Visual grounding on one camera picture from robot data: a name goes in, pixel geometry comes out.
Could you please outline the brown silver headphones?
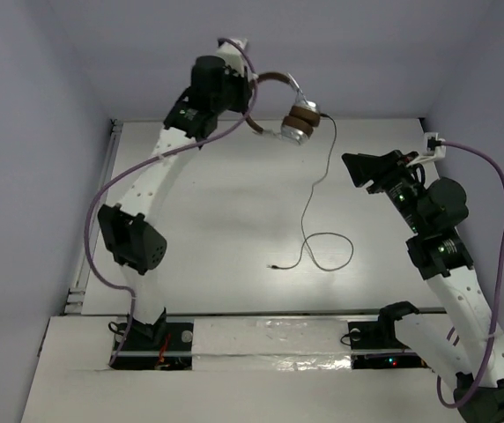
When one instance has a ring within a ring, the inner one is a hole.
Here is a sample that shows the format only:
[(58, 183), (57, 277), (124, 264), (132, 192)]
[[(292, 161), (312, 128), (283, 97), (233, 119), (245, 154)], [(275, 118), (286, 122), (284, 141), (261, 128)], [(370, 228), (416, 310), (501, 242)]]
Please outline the brown silver headphones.
[(322, 113), (319, 106), (308, 100), (296, 79), (289, 73), (268, 71), (255, 76), (250, 83), (251, 88), (258, 87), (261, 83), (276, 81), (290, 86), (295, 92), (295, 100), (289, 112), (282, 119), (279, 130), (269, 130), (258, 124), (250, 115), (246, 124), (257, 135), (285, 140), (294, 145), (305, 144), (312, 136), (315, 128), (320, 124)]

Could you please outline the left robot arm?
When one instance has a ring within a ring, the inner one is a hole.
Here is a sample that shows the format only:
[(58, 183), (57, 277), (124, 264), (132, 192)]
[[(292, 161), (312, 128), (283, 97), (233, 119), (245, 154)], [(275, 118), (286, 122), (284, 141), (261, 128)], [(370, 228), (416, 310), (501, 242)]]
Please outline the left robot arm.
[(97, 212), (107, 251), (125, 278), (130, 294), (127, 322), (117, 333), (124, 344), (143, 349), (160, 347), (167, 335), (166, 307), (152, 275), (167, 250), (156, 219), (169, 190), (198, 148), (212, 138), (226, 111), (248, 116), (253, 94), (252, 67), (242, 53), (199, 56), (190, 83), (168, 112), (150, 157), (117, 175), (137, 179), (114, 205)]

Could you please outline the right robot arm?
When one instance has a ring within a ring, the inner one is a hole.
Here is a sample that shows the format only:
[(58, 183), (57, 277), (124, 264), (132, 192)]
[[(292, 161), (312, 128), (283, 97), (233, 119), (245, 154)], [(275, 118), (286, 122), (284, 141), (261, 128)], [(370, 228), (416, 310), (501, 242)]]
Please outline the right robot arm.
[(447, 386), (466, 422), (504, 422), (504, 331), (479, 285), (471, 254), (456, 227), (468, 215), (467, 195), (456, 181), (419, 180), (421, 156), (398, 150), (382, 156), (345, 153), (342, 161), (355, 187), (385, 194), (413, 236), (406, 246), (412, 264), (445, 309), (453, 330), (442, 336), (408, 301), (382, 308), (377, 336), (402, 344)]

